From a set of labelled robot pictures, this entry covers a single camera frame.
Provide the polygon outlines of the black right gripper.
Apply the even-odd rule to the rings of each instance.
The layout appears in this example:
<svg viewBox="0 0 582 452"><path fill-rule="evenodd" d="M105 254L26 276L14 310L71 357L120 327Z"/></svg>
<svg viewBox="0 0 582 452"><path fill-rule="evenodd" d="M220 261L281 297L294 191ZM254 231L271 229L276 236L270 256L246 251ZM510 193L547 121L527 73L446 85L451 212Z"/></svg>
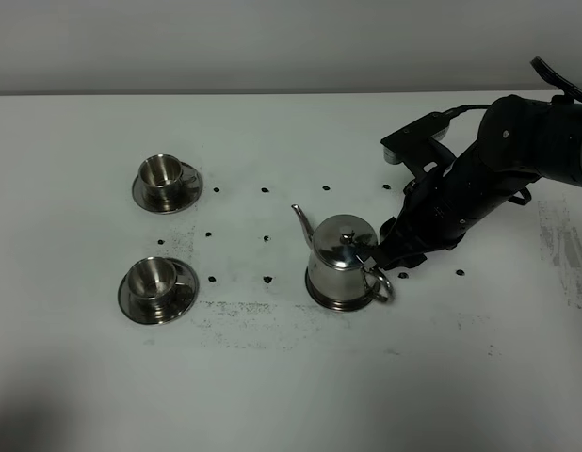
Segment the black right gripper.
<svg viewBox="0 0 582 452"><path fill-rule="evenodd" d="M398 219L380 227L380 245L370 258L382 270L415 268L427 253L457 244L479 223L479 166L455 164L432 169L412 193Z"/></svg>

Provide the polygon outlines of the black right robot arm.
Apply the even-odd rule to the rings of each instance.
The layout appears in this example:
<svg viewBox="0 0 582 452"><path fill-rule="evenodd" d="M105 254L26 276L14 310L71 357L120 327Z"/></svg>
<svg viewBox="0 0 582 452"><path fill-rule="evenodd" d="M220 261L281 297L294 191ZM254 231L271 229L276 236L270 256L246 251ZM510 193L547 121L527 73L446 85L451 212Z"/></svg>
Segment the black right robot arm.
<svg viewBox="0 0 582 452"><path fill-rule="evenodd" d="M540 57L530 64L561 93L546 102L509 95L483 105L477 137L461 155L438 137L471 105L428 113L381 140L385 160L405 165L413 179L398 216L380 227L367 268L414 268L431 252L454 249L502 203L528 204L527 187L541 178L582 187L582 89Z"/></svg>

